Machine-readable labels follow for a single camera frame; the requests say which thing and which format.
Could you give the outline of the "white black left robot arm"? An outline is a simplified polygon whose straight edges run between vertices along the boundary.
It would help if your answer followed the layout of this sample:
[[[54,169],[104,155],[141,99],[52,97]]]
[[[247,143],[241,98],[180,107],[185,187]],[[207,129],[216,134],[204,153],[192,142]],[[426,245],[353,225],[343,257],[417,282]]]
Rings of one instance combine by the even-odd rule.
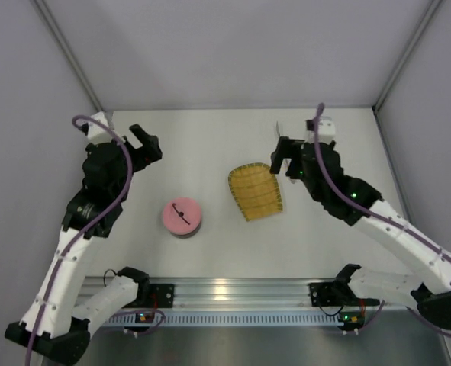
[[[141,142],[134,148],[126,137],[110,136],[89,143],[82,164],[82,187],[67,204],[59,242],[40,290],[21,320],[10,323],[5,338],[61,364],[74,365],[98,329],[124,308],[156,309],[150,277],[125,267],[97,294],[77,304],[79,292],[98,251],[123,211],[134,173],[161,160],[157,136],[141,126],[130,132]]]

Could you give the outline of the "pink round lid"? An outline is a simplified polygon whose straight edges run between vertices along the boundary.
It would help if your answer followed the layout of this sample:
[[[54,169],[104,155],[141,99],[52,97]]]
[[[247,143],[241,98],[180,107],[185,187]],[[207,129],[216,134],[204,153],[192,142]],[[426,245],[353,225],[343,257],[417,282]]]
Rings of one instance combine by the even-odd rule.
[[[170,233],[184,234],[201,225],[201,206],[190,197],[177,197],[165,205],[161,219]]]

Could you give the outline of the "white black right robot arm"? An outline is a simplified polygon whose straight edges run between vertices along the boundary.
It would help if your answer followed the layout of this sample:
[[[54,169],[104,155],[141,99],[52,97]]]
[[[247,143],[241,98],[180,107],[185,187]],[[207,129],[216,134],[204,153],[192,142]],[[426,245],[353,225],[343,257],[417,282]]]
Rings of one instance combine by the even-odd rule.
[[[403,305],[439,329],[451,330],[451,255],[428,239],[366,181],[344,173],[334,143],[279,138],[271,155],[272,174],[284,159],[287,177],[300,180],[311,198],[332,217],[388,250],[410,275],[345,265],[330,286],[343,302],[373,299]]]

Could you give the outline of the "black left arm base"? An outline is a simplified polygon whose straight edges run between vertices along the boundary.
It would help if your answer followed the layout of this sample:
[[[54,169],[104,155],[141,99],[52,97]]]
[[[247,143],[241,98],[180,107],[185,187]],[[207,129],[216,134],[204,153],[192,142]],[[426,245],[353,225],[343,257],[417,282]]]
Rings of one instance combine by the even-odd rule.
[[[140,284],[136,299],[127,304],[125,308],[173,308],[174,295],[174,284]]]

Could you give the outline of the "stainless steel tongs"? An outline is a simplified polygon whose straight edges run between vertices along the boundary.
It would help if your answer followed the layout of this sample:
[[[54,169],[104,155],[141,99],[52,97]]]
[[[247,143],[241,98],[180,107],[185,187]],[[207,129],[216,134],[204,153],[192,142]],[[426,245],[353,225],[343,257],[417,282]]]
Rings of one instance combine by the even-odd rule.
[[[289,136],[285,136],[282,134],[282,126],[278,121],[275,122],[275,133],[278,137],[277,147],[272,154],[272,164],[276,170],[276,174],[281,171],[282,165],[285,165],[286,176],[292,184],[296,183],[296,180],[290,176],[289,172],[289,163],[287,159],[290,159],[290,152],[292,140]]]

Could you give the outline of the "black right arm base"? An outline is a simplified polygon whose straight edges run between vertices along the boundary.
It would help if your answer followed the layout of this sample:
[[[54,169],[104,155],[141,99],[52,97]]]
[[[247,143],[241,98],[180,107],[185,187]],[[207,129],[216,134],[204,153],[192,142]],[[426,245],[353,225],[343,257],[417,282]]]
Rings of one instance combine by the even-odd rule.
[[[309,290],[314,307],[355,307],[361,302],[368,307],[380,304],[380,300],[357,297],[346,284],[337,281],[310,283]]]

